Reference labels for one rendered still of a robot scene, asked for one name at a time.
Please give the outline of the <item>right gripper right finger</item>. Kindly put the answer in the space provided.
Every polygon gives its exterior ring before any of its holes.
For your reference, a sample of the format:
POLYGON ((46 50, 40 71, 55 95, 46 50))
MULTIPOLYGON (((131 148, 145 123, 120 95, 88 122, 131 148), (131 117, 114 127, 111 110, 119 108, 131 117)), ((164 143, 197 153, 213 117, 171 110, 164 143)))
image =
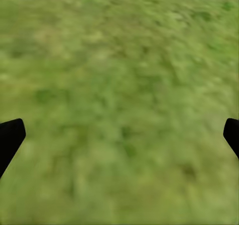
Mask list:
POLYGON ((228 118, 223 136, 239 158, 239 120, 228 118))

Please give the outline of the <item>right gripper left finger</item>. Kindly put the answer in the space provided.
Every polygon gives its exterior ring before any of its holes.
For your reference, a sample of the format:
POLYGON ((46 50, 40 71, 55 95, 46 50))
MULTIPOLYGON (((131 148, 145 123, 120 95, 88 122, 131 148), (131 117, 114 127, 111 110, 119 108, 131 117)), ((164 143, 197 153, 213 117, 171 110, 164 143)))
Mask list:
POLYGON ((0 178, 26 137, 21 118, 0 124, 0 178))

